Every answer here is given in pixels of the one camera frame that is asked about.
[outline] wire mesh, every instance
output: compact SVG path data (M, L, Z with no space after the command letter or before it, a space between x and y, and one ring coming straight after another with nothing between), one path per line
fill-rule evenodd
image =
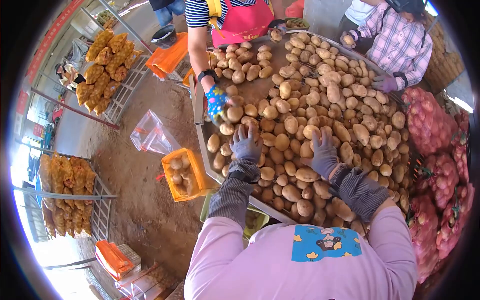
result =
M127 108L136 89L145 78L150 69L145 65L150 58L148 55L141 55L138 61L128 71L127 77L122 81L120 88L115 95L110 98L111 102L105 113L104 118L114 124L118 124L122 114Z

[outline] black watch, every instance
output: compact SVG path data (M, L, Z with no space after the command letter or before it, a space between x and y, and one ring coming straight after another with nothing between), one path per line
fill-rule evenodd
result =
M203 71L201 72L200 74L198 74L198 83L202 83L202 79L205 77L205 76L210 76L213 78L213 80L215 81L215 83L217 84L218 83L218 76L216 75L215 71L213 71L212 69L207 69L206 71Z
M233 172L229 173L228 176L227 176L227 179L229 179L229 178L236 178L236 179L241 180L243 182L246 182L248 184L254 183L250 177L248 177L247 175L245 175L245 173L240 172L240 171L233 171Z

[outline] person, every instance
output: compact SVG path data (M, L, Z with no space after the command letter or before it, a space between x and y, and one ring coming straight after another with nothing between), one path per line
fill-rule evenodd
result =
M385 187L360 168L338 163L332 135L313 137L305 165L328 179L364 222L369 243L346 228L275 224L250 239L242 233L263 140L240 125L230 147L237 160L210 202L185 279L185 299L412 299L416 258L401 210Z
M172 23L173 14L176 16L181 16L185 13L185 2L183 0L149 1L161 27L170 25Z
M378 34L366 58L376 63L388 75L374 78L372 88L389 93L400 91L418 84L427 70L432 55L432 38L427 33L422 20L425 7L422 0L398 0L402 3L400 13L386 2L375 7L357 30L343 32L340 42L348 45L344 39L349 35L354 42L370 39Z
M77 91L78 84L86 81L85 78L77 70L75 70L73 65L69 63L67 63L65 66L57 64L55 66L55 70L60 78L60 83L74 92Z
M209 67L207 51L207 25L212 23L212 41L215 48L228 44L240 44L265 36L268 31L287 32L285 12L281 0L208 0L220 3L216 13L207 0L187 0L185 16L188 26L188 52L197 81L208 99L208 114L219 126L219 118L225 117L225 104L233 104L227 93L215 83L216 74Z
M340 20L338 34L335 40L339 40L344 31L348 32L357 29L359 26L365 25L365 21L375 10L375 6L382 2L384 2L384 0L353 0L352 4ZM360 54L367 53L372 47L373 41L373 38L362 40L355 47L355 51Z

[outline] hand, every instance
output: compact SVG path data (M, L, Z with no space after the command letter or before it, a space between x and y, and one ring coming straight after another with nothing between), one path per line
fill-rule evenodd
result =
M395 77L382 75L373 79L372 88L384 93L390 93L391 91L396 91L398 86L396 85Z
M248 137L245 136L245 125L240 125L233 134L233 141L230 140L230 148L235 153L237 159L246 159L254 164L258 164L262 155L263 138L258 138L255 142L255 129L253 126L248 128Z
M229 123L227 114L225 111L225 104L236 106L236 103L228 96L228 94L222 90L217 84L213 85L210 91L205 93L208 103L208 116L212 120L212 123L217 127L220 126L219 118Z
M311 167L322 177L329 179L330 174L338 165L338 156L333 146L333 137L325 129L322 129L322 141L320 141L320 137L317 135L317 132L314 131L312 143L313 159L301 158L300 162Z
M342 46L345 47L345 48L348 48L348 49L353 49L353 48L355 48L355 47L357 46L357 44L355 44L355 40L354 40L354 42L353 42L353 45L349 45L349 44L347 44L347 42L344 40L344 37L346 37L346 36L352 37L352 36L350 36L350 35L348 34L348 32L344 31L344 32L342 33L342 36L340 37L340 42L342 43Z

